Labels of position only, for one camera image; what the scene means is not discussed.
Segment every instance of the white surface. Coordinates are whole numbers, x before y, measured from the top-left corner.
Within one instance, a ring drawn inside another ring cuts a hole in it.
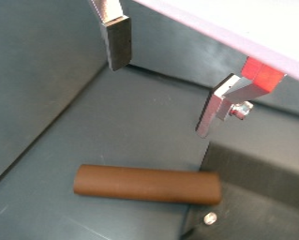
[[[134,1],[299,80],[299,0]]]

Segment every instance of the red clip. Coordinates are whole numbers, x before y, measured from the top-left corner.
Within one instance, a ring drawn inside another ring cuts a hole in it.
[[[241,75],[252,80],[252,84],[269,93],[281,81],[284,73],[248,57],[241,69]]]

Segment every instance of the screw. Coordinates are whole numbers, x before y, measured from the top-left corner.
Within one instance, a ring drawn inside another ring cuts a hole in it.
[[[244,120],[244,117],[249,114],[252,107],[253,105],[248,101],[233,104],[229,109],[229,115],[235,115],[240,120]]]
[[[214,213],[209,212],[209,213],[204,216],[204,224],[205,224],[205,225],[210,225],[210,224],[213,224],[214,221],[216,221],[216,215],[214,215]]]

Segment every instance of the brown cylinder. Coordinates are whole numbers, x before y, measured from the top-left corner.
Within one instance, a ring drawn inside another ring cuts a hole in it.
[[[217,204],[214,172],[178,172],[81,165],[73,180],[81,195],[168,203]]]

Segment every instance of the dark gray surface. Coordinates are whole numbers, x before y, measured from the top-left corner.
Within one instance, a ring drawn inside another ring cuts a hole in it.
[[[0,182],[0,239],[177,239],[184,204],[77,196],[82,163],[197,170],[206,91],[105,70]]]
[[[105,59],[86,1],[0,1],[0,174]]]
[[[182,239],[299,240],[299,175],[213,143],[201,169],[218,172],[222,201],[189,208]]]
[[[299,211],[226,183],[222,198],[216,207],[189,209],[194,228],[182,240],[299,240]],[[205,226],[201,220],[209,211],[216,213],[217,220]]]
[[[209,144],[202,168],[221,180],[299,210],[299,174],[224,146]]]
[[[133,65],[206,87],[230,73],[240,75],[243,54],[130,0],[121,2],[132,18]],[[299,114],[299,82],[287,76],[275,91],[257,99]]]

